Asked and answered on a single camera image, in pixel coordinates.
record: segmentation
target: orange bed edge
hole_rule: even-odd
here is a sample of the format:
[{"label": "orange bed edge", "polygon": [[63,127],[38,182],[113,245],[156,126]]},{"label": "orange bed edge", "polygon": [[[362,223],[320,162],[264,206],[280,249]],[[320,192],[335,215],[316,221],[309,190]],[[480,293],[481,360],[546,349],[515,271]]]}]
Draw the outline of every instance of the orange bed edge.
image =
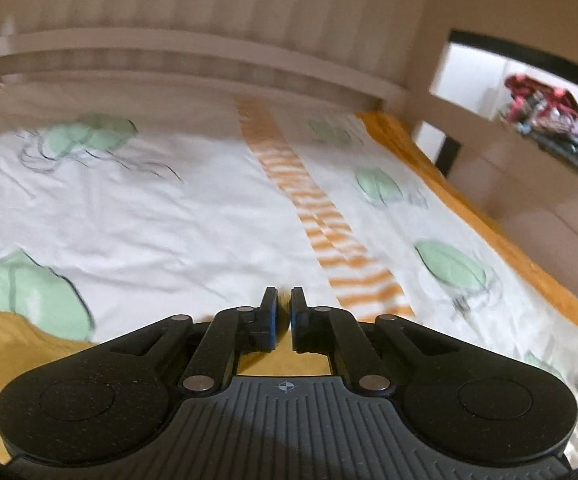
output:
[{"label": "orange bed edge", "polygon": [[415,145],[400,121],[382,112],[363,112],[357,117],[367,132],[413,170],[456,215],[462,218],[560,314],[578,326],[578,298],[545,272],[515,244],[507,240],[495,223],[471,205]]}]

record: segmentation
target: bed sheet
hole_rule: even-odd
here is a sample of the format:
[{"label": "bed sheet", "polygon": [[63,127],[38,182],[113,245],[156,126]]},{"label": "bed sheet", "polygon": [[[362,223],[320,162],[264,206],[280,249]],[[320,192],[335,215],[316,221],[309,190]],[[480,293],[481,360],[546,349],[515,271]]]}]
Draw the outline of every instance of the bed sheet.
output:
[{"label": "bed sheet", "polygon": [[578,399],[578,325],[367,124],[199,89],[0,87],[0,310],[100,342],[303,286],[547,369]]}]

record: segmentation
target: crosshair symbol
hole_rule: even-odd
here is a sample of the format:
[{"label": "crosshair symbol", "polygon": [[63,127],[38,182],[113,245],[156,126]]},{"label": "crosshair symbol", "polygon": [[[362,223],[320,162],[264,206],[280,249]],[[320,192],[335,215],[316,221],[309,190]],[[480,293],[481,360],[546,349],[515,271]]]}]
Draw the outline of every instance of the crosshair symbol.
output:
[{"label": "crosshair symbol", "polygon": [[278,385],[278,389],[284,391],[285,394],[289,393],[294,388],[295,384],[290,383],[289,381],[283,381]]}]

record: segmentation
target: headboard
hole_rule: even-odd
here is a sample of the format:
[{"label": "headboard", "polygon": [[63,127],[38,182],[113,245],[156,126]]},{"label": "headboard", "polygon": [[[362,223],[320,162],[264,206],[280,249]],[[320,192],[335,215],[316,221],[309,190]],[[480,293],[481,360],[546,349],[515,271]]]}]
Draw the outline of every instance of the headboard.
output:
[{"label": "headboard", "polygon": [[129,71],[397,110],[424,1],[0,0],[0,77]]}]

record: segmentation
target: wooden bed frame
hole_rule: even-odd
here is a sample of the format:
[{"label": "wooden bed frame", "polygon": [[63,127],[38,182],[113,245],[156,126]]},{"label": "wooden bed frame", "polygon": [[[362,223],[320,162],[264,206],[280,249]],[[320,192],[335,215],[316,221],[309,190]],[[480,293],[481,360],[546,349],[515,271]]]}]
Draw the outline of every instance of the wooden bed frame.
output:
[{"label": "wooden bed frame", "polygon": [[[274,68],[283,72],[308,76],[309,78],[332,83],[360,94],[377,98],[385,108],[401,111],[405,102],[405,91],[398,85],[314,56],[293,52],[277,46],[236,40],[214,34],[164,30],[154,28],[64,28],[29,34],[0,37],[0,57],[39,52],[60,52],[64,50],[106,49],[142,50],[146,52],[172,52],[176,54],[196,54],[216,59],[246,62],[258,66]],[[292,102],[312,105],[334,103],[309,97],[297,92],[265,88],[244,82],[220,80],[176,73],[133,72],[127,70],[73,70],[42,71],[28,74],[2,74],[9,80],[50,80],[55,78],[130,78],[173,82],[221,88],[236,93],[273,96]]]},{"label": "wooden bed frame", "polygon": [[192,84],[426,121],[462,145],[449,181],[578,296],[578,176],[430,92],[452,30],[578,64],[578,0],[0,0],[0,77]]}]

